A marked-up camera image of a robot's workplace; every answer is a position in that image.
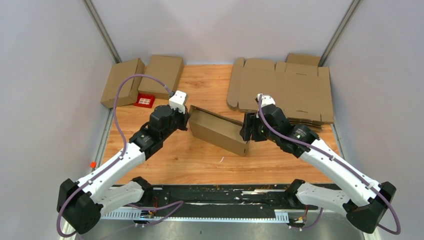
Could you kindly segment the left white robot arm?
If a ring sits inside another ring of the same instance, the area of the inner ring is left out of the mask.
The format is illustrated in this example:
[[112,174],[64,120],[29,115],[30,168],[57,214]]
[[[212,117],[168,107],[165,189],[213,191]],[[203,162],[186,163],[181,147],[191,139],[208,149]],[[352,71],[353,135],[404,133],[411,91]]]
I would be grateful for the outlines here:
[[61,231],[62,219],[76,233],[85,234],[101,217],[124,205],[137,202],[142,207],[149,206],[153,201],[153,193],[142,177],[136,177],[117,188],[111,187],[127,172],[158,152],[175,131],[186,131],[189,117],[183,103],[157,106],[150,114],[149,121],[110,160],[77,181],[66,179],[59,187],[56,207],[56,229],[59,235],[65,238],[71,236]]

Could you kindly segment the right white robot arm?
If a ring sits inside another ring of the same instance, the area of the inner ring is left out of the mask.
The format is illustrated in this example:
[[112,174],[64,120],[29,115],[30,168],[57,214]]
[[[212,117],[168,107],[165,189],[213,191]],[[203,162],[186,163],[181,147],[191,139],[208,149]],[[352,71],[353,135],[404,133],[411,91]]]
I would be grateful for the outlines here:
[[324,173],[338,190],[295,179],[286,189],[292,209],[313,205],[345,216],[358,230],[372,234],[377,227],[398,235],[400,220],[391,205],[396,187],[378,182],[355,169],[336,154],[319,135],[304,124],[291,124],[274,104],[244,114],[240,135],[245,141],[271,141]]

